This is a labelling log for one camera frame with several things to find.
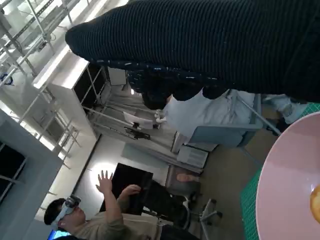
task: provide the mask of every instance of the hair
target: hair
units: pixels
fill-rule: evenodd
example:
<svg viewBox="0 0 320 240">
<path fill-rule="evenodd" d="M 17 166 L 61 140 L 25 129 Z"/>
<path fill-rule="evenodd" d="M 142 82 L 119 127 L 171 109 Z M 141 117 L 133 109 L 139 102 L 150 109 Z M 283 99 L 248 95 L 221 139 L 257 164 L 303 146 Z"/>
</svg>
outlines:
<svg viewBox="0 0 320 240">
<path fill-rule="evenodd" d="M 150 110 L 163 110 L 167 105 L 167 99 L 155 101 L 151 100 L 147 93 L 142 94 L 143 104 Z"/>
<path fill-rule="evenodd" d="M 54 201 L 52 201 L 49 206 L 47 207 L 45 214 L 44 214 L 44 223 L 46 225 L 51 225 L 54 220 L 58 217 L 60 211 L 61 211 L 61 207 L 64 204 L 65 199 L 64 198 L 59 198 L 56 199 Z M 63 228 L 58 229 L 59 231 L 63 231 L 65 232 L 65 230 Z"/>
</svg>

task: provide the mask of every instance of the beige shirt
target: beige shirt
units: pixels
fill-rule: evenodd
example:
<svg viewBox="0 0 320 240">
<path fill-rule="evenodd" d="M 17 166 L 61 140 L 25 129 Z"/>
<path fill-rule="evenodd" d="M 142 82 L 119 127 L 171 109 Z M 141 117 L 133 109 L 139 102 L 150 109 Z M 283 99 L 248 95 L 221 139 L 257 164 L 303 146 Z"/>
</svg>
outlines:
<svg viewBox="0 0 320 240">
<path fill-rule="evenodd" d="M 125 204 L 118 203 L 124 210 Z M 106 213 L 100 212 L 73 235 L 85 240 L 159 240 L 162 226 L 169 223 L 154 216 L 122 214 L 122 217 L 123 221 L 108 223 Z"/>
</svg>

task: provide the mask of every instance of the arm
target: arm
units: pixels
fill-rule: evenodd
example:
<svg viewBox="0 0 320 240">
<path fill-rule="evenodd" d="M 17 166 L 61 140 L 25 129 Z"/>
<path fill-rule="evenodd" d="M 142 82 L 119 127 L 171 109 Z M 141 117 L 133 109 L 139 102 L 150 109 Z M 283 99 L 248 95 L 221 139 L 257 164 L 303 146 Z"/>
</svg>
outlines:
<svg viewBox="0 0 320 240">
<path fill-rule="evenodd" d="M 140 193 L 141 187 L 135 184 L 131 184 L 127 186 L 120 194 L 118 199 L 116 200 L 121 208 L 121 212 L 125 213 L 129 208 L 130 199 L 129 196 Z"/>
<path fill-rule="evenodd" d="M 96 188 L 101 192 L 104 196 L 105 202 L 105 218 L 107 223 L 114 222 L 116 220 L 120 220 L 123 223 L 123 217 L 121 214 L 121 209 L 117 203 L 117 200 L 112 193 L 112 175 L 108 178 L 108 172 L 101 171 L 101 176 L 98 176 L 99 185 L 96 185 Z"/>
</svg>

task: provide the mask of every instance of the vr headset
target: vr headset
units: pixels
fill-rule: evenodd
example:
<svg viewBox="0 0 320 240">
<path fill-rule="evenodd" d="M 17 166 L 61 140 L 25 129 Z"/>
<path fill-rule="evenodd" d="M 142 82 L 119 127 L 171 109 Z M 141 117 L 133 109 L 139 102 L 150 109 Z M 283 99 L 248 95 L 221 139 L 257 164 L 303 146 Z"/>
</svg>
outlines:
<svg viewBox="0 0 320 240">
<path fill-rule="evenodd" d="M 61 211 L 55 220 L 51 223 L 54 230 L 58 230 L 58 223 L 65 215 L 71 214 L 79 206 L 81 199 L 75 195 L 69 196 L 62 204 Z"/>
</svg>

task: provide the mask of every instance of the white shirt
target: white shirt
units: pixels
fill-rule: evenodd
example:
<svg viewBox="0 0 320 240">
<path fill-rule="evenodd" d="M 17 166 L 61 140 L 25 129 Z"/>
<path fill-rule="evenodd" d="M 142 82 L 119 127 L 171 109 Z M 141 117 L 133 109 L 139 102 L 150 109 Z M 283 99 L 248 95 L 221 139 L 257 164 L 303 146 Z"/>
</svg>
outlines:
<svg viewBox="0 0 320 240">
<path fill-rule="evenodd" d="M 198 126 L 249 123 L 251 111 L 236 101 L 236 94 L 251 106 L 255 95 L 236 90 L 228 92 L 213 100 L 205 98 L 202 90 L 187 101 L 178 101 L 172 97 L 163 109 L 167 124 L 191 138 Z"/>
</svg>

